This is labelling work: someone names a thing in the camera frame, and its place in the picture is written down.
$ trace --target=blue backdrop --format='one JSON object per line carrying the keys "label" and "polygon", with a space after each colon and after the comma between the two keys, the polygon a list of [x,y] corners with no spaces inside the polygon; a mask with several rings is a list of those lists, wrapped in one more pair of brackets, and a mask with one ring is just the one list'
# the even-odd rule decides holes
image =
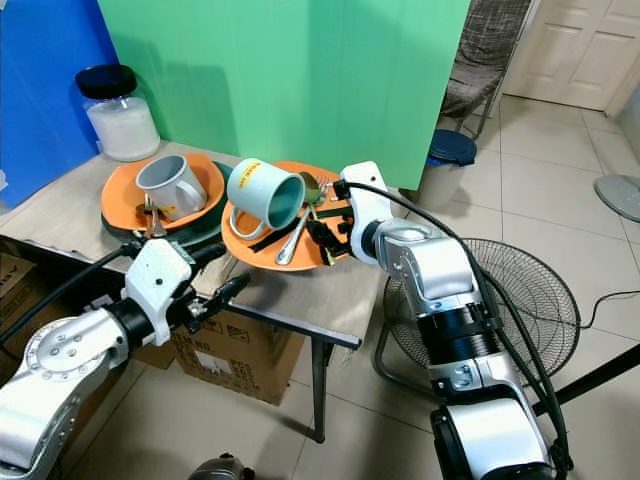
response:
{"label": "blue backdrop", "polygon": [[9,0],[0,49],[0,197],[13,207],[97,153],[74,76],[117,57],[96,0]]}

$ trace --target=door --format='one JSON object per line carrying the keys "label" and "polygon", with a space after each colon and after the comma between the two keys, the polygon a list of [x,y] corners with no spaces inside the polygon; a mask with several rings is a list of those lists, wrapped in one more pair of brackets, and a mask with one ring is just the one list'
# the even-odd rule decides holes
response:
{"label": "door", "polygon": [[542,0],[504,92],[597,110],[640,55],[640,0]]}

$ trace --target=glass jar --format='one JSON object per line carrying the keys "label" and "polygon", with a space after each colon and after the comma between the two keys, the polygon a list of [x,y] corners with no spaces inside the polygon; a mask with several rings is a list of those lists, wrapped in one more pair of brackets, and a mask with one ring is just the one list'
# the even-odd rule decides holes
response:
{"label": "glass jar", "polygon": [[119,162],[153,154],[160,136],[133,71],[125,65],[99,65],[76,75],[84,109],[102,151]]}

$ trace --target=wall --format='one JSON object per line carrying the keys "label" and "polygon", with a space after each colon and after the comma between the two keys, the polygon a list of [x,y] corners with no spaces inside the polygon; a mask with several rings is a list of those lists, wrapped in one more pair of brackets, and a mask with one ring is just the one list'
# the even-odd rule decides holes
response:
{"label": "wall", "polygon": [[417,186],[468,0],[99,0],[163,138]]}
{"label": "wall", "polygon": [[636,157],[640,158],[640,85],[636,87],[627,105],[622,109],[618,123],[635,151]]}
{"label": "wall", "polygon": [[74,76],[117,57],[96,0],[9,0],[0,55],[0,199],[13,207],[96,155]]}

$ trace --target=mug handle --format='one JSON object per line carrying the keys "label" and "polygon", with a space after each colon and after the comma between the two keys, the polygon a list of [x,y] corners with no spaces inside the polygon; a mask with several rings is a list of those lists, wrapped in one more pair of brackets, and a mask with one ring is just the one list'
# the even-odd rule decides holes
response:
{"label": "mug handle", "polygon": [[262,232],[266,227],[266,224],[264,222],[260,222],[260,224],[256,227],[256,229],[251,233],[240,233],[240,230],[238,230],[238,226],[236,225],[236,214],[239,211],[240,209],[234,206],[233,210],[231,210],[231,216],[229,217],[229,223],[231,224],[231,230],[233,230],[233,233],[235,233],[238,237],[240,237],[243,240],[254,240],[258,238],[260,235],[262,235]]}
{"label": "mug handle", "polygon": [[184,180],[180,180],[176,188],[179,188],[184,193],[185,199],[189,204],[189,208],[194,212],[197,212],[202,207],[204,207],[205,203],[207,203],[207,199],[203,198],[202,194],[198,192],[193,185]]}

